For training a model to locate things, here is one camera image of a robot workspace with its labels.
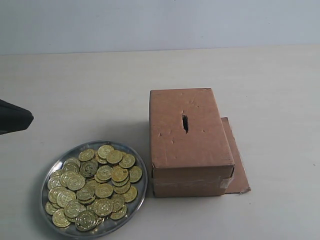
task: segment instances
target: black object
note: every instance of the black object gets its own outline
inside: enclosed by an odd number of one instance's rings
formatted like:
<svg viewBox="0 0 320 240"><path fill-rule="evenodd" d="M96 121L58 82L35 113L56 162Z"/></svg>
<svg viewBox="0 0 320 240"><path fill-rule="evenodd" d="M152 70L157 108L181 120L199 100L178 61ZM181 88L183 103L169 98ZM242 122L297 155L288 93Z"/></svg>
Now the black object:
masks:
<svg viewBox="0 0 320 240"><path fill-rule="evenodd" d="M26 130L33 119L30 111L0 100L0 135Z"/></svg>

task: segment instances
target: cardboard flap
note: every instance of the cardboard flap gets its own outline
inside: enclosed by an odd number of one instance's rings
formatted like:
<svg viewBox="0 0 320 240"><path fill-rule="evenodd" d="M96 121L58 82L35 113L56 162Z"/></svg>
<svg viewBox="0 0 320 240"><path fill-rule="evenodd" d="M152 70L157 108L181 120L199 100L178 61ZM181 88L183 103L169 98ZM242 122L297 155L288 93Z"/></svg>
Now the cardboard flap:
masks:
<svg viewBox="0 0 320 240"><path fill-rule="evenodd" d="M228 185L225 193L226 194L243 194L249 192L250 186L248 183L248 179L246 176L245 168L241 161L240 153L232 133L229 120L227 117L222 117L222 124L225 131L226 138L228 140L231 153L234 160L234 172L233 172L233 180Z"/></svg>

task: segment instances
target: table surface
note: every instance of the table surface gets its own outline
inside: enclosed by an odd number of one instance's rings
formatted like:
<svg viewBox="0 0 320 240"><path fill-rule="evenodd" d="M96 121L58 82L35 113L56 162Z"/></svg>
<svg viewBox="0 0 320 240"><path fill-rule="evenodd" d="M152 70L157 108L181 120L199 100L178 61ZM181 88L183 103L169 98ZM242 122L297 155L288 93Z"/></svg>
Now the table surface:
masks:
<svg viewBox="0 0 320 240"><path fill-rule="evenodd" d="M1 239L60 240L37 199L81 143L132 146L150 167L149 91L212 88L251 192L154 198L103 239L319 239L320 45L0 56L0 98L30 110L0 136Z"/></svg>

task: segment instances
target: pile of coins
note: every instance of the pile of coins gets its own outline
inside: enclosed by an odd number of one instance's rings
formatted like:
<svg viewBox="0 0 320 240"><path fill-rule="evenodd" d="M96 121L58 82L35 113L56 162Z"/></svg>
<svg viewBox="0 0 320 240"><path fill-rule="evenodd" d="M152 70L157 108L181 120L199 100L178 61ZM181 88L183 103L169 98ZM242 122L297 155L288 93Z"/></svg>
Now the pile of coins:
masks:
<svg viewBox="0 0 320 240"><path fill-rule="evenodd" d="M78 158L67 159L47 183L49 201L45 211L60 228L75 223L81 232L94 229L105 217L119 220L127 213L126 203L138 195L133 183L142 177L136 158L111 145L97 151L86 149Z"/></svg>

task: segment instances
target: cardboard box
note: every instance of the cardboard box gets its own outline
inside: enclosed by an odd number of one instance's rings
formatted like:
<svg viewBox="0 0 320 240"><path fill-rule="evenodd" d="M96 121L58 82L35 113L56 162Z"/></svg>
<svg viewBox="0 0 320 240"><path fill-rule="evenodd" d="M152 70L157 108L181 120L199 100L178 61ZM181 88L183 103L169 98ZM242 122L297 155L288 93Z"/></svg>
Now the cardboard box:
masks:
<svg viewBox="0 0 320 240"><path fill-rule="evenodd" d="M152 90L149 124L156 197L226 192L235 162L210 88Z"/></svg>

